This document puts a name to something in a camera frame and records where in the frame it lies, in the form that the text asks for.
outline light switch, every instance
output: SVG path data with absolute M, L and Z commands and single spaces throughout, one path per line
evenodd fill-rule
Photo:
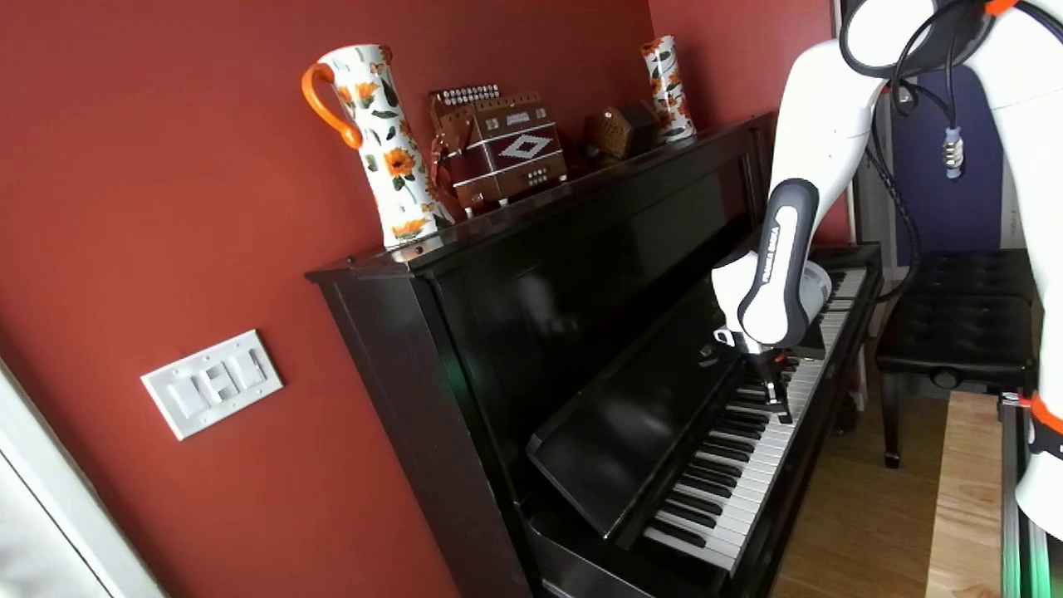
M 146 372 L 141 381 L 175 438 L 188 438 L 282 389 L 254 328 Z

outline pitcher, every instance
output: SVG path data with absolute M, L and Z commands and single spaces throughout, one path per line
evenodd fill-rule
M 332 88 L 347 115 L 319 101 L 319 84 Z M 434 235 L 437 218 L 453 218 L 427 191 L 427 166 L 400 107 L 388 47 L 360 43 L 319 57 L 301 72 L 301 98 L 363 157 L 386 248 Z

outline upright piano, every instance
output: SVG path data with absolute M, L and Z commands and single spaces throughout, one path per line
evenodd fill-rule
M 881 290 L 786 359 L 794 421 L 714 347 L 711 267 L 755 243 L 771 115 L 308 271 L 462 598 L 768 595 Z

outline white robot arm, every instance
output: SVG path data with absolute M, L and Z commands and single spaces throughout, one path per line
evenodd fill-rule
M 1020 508 L 1063 538 L 1063 0 L 867 0 L 845 40 L 797 57 L 777 115 L 771 195 L 757 251 L 711 271 L 722 341 L 771 362 L 805 339 L 829 296 L 807 261 L 812 235 L 867 150 L 874 104 L 890 80 L 967 64 L 989 101 L 1018 179 L 1020 224 L 1042 301 L 1035 455 Z

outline piano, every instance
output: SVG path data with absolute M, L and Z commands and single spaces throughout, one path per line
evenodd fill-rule
M 877 246 L 817 256 L 794 421 L 748 392 L 706 271 L 755 246 L 774 115 L 308 271 L 462 598 L 768 595 L 849 403 Z

